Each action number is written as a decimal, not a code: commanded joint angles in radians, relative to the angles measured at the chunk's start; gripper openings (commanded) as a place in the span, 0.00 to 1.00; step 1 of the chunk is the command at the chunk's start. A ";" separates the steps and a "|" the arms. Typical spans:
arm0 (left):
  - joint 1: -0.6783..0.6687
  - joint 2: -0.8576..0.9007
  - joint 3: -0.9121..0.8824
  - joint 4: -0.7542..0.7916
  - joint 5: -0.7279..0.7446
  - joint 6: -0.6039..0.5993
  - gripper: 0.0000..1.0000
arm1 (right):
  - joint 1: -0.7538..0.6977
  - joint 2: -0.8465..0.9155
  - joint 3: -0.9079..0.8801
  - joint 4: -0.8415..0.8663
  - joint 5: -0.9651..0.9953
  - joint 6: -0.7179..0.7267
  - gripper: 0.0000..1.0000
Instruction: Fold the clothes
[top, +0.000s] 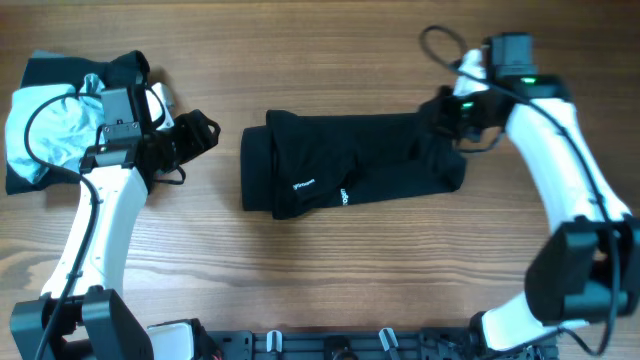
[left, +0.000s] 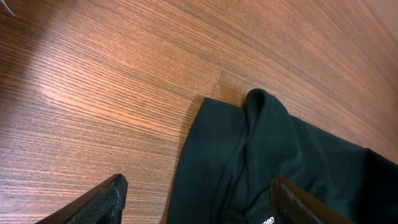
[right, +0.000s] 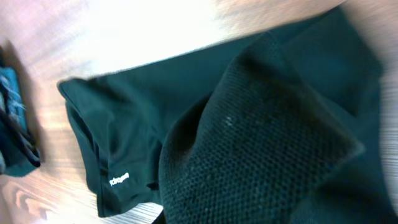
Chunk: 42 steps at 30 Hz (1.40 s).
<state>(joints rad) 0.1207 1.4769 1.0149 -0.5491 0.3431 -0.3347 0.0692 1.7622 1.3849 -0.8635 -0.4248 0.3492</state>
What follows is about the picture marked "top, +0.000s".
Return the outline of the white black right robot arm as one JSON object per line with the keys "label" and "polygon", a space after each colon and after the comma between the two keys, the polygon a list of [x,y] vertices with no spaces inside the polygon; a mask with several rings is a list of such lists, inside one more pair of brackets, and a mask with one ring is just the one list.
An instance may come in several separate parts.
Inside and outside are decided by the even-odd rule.
{"label": "white black right robot arm", "polygon": [[472,318],[469,351],[503,355],[603,324],[601,343],[590,352],[602,354],[617,319],[639,302],[639,220],[598,168],[564,82],[524,75],[466,94],[445,87],[431,120],[458,131],[502,128],[529,168],[549,224],[523,291]]}

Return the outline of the black t-shirt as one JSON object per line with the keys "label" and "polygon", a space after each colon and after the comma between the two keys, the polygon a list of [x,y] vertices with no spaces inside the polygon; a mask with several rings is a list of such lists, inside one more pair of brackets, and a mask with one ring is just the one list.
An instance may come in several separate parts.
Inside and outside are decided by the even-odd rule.
{"label": "black t-shirt", "polygon": [[466,160],[430,126],[438,108],[414,113],[302,116],[269,110],[244,130],[242,207],[286,220],[318,208],[457,191]]}

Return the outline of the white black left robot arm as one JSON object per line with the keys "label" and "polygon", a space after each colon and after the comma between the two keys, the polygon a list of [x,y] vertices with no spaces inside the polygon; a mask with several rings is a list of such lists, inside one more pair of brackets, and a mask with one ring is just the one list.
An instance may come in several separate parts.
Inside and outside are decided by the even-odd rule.
{"label": "white black left robot arm", "polygon": [[102,126],[81,160],[81,198],[65,249],[36,300],[15,305],[10,330],[24,359],[212,359],[196,319],[143,327],[121,297],[133,228],[159,172],[215,147],[219,125],[194,110],[173,125],[142,117]]}

